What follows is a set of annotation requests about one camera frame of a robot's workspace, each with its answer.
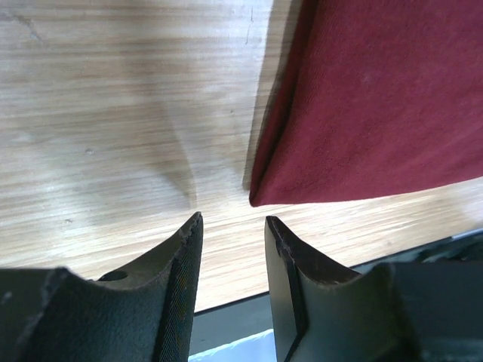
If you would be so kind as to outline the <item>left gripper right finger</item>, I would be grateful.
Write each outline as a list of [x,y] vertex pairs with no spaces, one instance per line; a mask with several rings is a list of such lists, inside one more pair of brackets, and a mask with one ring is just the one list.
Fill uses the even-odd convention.
[[346,267],[279,218],[265,225],[280,361],[480,361],[482,233]]

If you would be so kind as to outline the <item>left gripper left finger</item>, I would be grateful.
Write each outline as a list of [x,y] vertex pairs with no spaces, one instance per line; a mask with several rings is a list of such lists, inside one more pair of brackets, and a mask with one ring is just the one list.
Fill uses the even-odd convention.
[[100,279],[67,268],[1,271],[3,361],[185,361],[203,245],[194,213]]

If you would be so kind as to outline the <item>dark red t shirt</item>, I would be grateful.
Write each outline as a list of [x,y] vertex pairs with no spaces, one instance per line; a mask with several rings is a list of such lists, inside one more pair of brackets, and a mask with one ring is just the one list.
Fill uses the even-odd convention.
[[304,1],[249,201],[352,201],[482,175],[480,1]]

